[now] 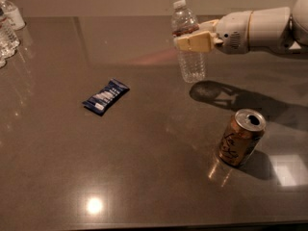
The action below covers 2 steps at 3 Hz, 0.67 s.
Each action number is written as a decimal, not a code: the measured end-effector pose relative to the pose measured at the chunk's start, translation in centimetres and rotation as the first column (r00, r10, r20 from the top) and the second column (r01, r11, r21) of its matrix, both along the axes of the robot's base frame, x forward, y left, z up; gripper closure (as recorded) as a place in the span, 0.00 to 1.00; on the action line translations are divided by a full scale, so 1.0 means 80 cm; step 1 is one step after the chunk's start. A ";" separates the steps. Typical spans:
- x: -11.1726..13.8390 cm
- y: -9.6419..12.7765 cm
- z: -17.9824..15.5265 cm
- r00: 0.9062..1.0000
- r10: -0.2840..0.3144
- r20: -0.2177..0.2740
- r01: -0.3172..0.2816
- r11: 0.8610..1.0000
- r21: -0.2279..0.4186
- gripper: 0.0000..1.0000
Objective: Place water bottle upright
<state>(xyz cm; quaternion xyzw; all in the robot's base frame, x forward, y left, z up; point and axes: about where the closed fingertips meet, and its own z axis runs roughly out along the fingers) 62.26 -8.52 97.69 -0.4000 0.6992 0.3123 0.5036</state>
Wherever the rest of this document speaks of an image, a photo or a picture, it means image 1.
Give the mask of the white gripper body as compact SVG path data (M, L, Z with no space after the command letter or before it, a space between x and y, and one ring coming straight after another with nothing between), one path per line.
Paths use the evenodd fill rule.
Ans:
M218 36L217 50L225 54L248 52L248 26L252 11L230 13L218 21L215 32Z

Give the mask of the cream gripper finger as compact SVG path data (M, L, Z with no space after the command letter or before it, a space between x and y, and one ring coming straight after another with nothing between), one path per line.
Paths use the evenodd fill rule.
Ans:
M186 34L177 37L173 40L174 46L181 51L189 52L211 52L216 45L223 44L216 33L209 31L195 31L191 34Z
M209 32L214 32L216 30L217 25L218 25L218 19L213 19L198 24L200 30Z

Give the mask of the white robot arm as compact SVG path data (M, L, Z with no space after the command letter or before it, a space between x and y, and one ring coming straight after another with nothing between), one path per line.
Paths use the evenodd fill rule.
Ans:
M281 7L230 13L199 25L193 33L174 40L188 52L246 54L266 51L274 55L307 54L308 0L297 0L292 9Z

